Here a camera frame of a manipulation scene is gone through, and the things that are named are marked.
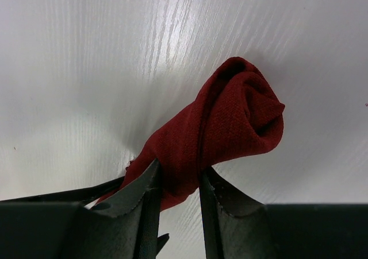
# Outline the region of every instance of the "folded red cloth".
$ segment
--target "folded red cloth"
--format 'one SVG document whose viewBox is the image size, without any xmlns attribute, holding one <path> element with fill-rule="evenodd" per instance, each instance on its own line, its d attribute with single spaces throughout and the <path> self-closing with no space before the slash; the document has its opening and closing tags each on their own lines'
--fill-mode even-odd
<svg viewBox="0 0 368 259">
<path fill-rule="evenodd" d="M 282 137 L 284 108 L 254 65 L 230 58 L 193 103 L 147 140 L 120 189 L 157 158 L 163 170 L 161 210 L 182 203 L 198 188 L 205 168 L 274 149 Z"/>
</svg>

